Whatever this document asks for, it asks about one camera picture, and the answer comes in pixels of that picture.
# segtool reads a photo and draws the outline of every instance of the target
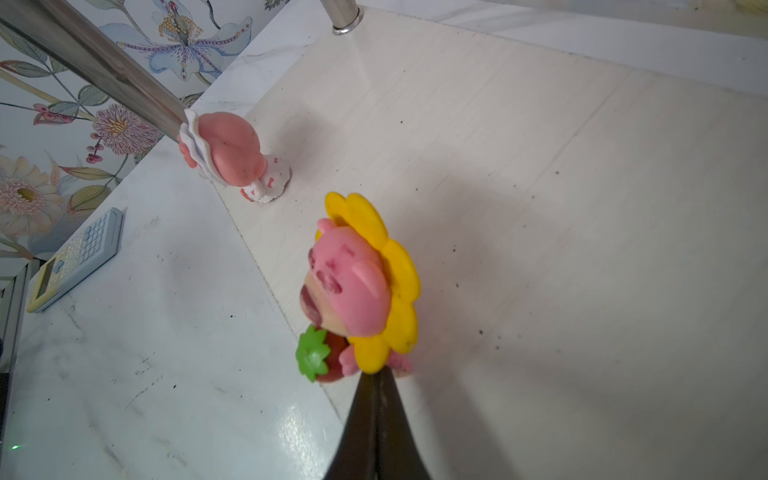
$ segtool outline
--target pink clay doll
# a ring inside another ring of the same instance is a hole
[[[373,374],[384,365],[410,373],[405,354],[417,340],[413,302],[420,289],[413,262],[362,196],[328,194],[326,210],[300,294],[312,322],[296,351],[301,373],[313,381],[333,381],[339,376],[324,376],[339,369],[344,376]],[[336,336],[349,345],[339,347]]]
[[[277,157],[261,154],[259,137],[243,118],[227,112],[203,114],[187,109],[188,124],[179,131],[179,150],[200,175],[222,185],[241,187],[250,201],[279,197],[290,179],[290,168]]]

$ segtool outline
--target marble surface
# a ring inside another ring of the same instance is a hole
[[[339,418],[297,374],[213,186],[179,159],[165,139],[137,166],[94,214],[124,211],[117,256],[25,315],[0,478],[324,473]]]
[[[768,94],[754,38],[474,0],[367,4]],[[319,2],[292,0],[195,109],[245,115],[328,30]],[[109,207],[126,214],[117,256],[25,315],[0,476],[321,478],[341,421],[296,374],[296,340],[213,186],[165,139],[95,215]]]

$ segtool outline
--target yellow clay petal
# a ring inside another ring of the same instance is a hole
[[[406,249],[390,239],[379,253],[382,257],[384,275],[392,290],[392,300],[398,297],[404,302],[415,302],[419,298],[422,287],[419,274]]]
[[[349,225],[346,219],[348,216],[346,200],[338,193],[331,192],[326,195],[326,212],[328,213],[328,218],[333,220],[337,227]]]
[[[349,225],[376,250],[381,250],[389,236],[379,212],[362,195],[350,194],[346,198],[345,217]]]
[[[405,355],[413,349],[419,339],[419,323],[413,303],[392,298],[392,308],[382,336],[397,353]]]
[[[355,361],[363,373],[372,375],[384,368],[389,358],[389,345],[381,335],[351,336],[348,340],[355,346]]]

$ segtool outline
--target blue flower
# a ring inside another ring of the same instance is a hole
[[[148,61],[153,73],[171,70],[186,81],[190,74],[207,73],[218,78],[223,57],[241,53],[250,42],[251,17],[239,25],[228,23],[213,37],[199,38],[203,29],[192,22],[192,14],[179,2],[154,0],[165,13],[154,12],[160,36],[170,44],[149,40],[143,32],[124,23],[110,23],[101,27],[110,39],[117,42],[131,57]]]

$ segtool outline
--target sunflower clay figure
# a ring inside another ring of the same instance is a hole
[[[408,252],[362,196],[328,194],[326,211],[300,294],[312,323],[296,350],[301,373],[313,382],[384,366],[410,373],[406,353],[418,336],[413,302],[420,285]]]

